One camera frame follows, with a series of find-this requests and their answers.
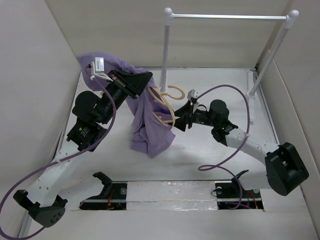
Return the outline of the wooden clothes hanger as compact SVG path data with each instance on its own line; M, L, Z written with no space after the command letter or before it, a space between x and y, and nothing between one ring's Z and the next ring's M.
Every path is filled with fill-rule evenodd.
M166 99L166 97L180 101L185 98L186 94L180 87L176 85L168 85L167 87L169 89L175 89L179 91L181 96L173 96L167 92L161 92L160 89L157 87L148 87L148 92L157 103L161 104L162 106L166 107L169 110L169 113L171 115L171 120L163 120L162 117L160 115L157 115L155 112L153 112L152 114L163 126L165 127L170 126L169 129L171 130L175 126L176 117L175 117L174 110L170 105L170 103L168 102L168 100Z

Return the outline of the purple t shirt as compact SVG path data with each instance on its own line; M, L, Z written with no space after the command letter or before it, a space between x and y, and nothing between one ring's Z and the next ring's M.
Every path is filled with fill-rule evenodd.
M104 72L106 74L111 70L126 74L140 74L147 71L144 68L136 67L124 59L103 51L78 54L76 59L81 67L83 80L87 87L94 92L102 91L102 88L90 79L91 71L88 69L96 57L104 59ZM149 88L155 86L154 79L151 78L141 96L137 99L126 98L128 108L133 114L131 149L147 154L151 159L167 150L176 136L172 133L169 126L164 126L154 116L154 114L161 116L163 120L172 118L169 109L156 102L150 94Z

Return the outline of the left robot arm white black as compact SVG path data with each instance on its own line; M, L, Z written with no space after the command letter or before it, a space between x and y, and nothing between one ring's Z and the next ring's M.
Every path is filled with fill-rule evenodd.
M153 77L152 72L127 74L111 70L100 88L101 97L90 90L81 92L75 99L72 113L75 125L66 135L66 142L40 177L26 190L17 190L14 200L29 216L44 228L56 224L66 211L67 199L59 196L64 183L81 163L79 155L93 152L115 121L114 114L126 98L137 99Z

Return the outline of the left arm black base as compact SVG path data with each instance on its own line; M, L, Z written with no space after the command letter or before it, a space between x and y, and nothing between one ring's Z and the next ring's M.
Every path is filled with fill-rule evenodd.
M96 172L93 177L103 185L99 194L90 196L79 204L81 210L124 211L127 209L127 181L113 181L104 173Z

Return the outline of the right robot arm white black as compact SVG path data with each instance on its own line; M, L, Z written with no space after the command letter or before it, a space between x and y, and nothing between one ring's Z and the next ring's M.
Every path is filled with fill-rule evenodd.
M309 178L309 172L293 144L275 144L245 133L229 121L230 112L220 99L213 100L207 110L195 108L189 100L174 114L174 126L179 130L184 132L193 124L212 127L211 134L218 143L240 149L265 166L262 173L249 173L245 169L233 178L231 191L237 197L250 190L261 189L271 189L287 196Z

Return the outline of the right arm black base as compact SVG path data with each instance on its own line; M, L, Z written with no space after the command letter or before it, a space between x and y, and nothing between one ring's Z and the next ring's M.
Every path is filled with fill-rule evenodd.
M231 175L231 179L215 180L210 194L216 199L218 210L264 210L260 191L244 190L240 184L240 177L248 172L243 170L233 174L222 166L219 169Z

